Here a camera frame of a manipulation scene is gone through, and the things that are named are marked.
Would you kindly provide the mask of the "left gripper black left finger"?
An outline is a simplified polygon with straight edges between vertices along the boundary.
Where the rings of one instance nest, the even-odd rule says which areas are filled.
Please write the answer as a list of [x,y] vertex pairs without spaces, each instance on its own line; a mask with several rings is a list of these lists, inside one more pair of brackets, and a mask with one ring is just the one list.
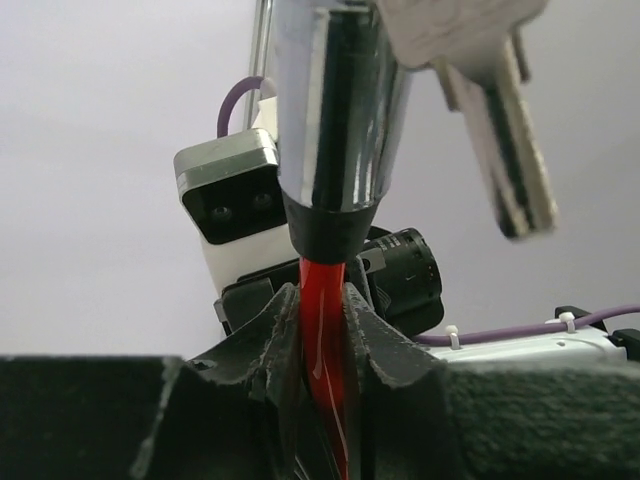
[[300,351],[285,285],[241,329],[175,356],[5,356],[5,479],[290,479]]

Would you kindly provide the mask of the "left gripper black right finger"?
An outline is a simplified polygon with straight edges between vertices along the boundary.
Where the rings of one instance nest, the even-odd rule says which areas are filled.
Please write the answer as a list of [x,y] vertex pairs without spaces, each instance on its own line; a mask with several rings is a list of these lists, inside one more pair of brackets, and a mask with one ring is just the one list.
[[446,362],[344,291],[354,479],[635,479],[634,362]]

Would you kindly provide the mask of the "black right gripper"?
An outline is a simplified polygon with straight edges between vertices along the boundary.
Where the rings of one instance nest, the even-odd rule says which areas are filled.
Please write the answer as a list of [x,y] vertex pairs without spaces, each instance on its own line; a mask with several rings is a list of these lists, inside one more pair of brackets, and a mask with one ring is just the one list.
[[[359,258],[363,279],[350,271],[376,313],[408,337],[426,332],[444,318],[442,282],[434,254],[414,228],[394,233],[373,227]],[[298,261],[290,260],[240,279],[223,289],[214,311],[227,335],[253,319],[286,283],[296,285]]]

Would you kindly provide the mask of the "red cable lock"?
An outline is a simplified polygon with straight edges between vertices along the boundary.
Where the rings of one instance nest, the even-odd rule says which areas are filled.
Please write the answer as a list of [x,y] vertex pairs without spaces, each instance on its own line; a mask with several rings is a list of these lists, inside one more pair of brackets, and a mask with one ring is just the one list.
[[369,1],[284,1],[275,20],[279,183],[300,257],[301,340],[329,451],[346,478],[345,266],[389,189],[408,77]]

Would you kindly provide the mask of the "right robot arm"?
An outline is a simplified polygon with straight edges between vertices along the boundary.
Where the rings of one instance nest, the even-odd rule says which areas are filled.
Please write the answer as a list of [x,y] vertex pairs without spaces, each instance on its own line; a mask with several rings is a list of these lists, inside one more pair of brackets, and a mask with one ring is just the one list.
[[395,233],[373,227],[359,261],[345,274],[391,326],[449,362],[638,361],[636,329],[607,330],[606,320],[638,312],[622,306],[589,313],[574,306],[556,308],[542,324],[462,333],[451,326],[443,335],[429,329],[444,318],[441,275],[435,257],[414,228]]

